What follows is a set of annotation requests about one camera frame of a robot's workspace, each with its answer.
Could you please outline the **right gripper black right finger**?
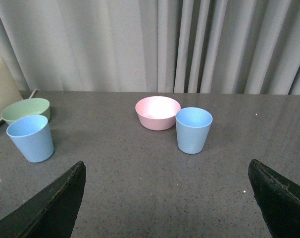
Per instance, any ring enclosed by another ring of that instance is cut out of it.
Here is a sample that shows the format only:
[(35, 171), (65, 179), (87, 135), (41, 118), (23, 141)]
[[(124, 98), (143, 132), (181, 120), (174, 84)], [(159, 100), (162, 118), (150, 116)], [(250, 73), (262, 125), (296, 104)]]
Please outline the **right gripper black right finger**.
[(300, 186), (256, 159), (248, 176), (271, 236), (300, 238)]

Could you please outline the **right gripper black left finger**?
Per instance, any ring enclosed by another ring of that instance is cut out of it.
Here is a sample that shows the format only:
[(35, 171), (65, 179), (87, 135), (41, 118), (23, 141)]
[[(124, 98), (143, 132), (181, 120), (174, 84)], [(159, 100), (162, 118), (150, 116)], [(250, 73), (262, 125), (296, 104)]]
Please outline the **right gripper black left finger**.
[(69, 238), (82, 203), (86, 166), (77, 162), (0, 220), (0, 238)]

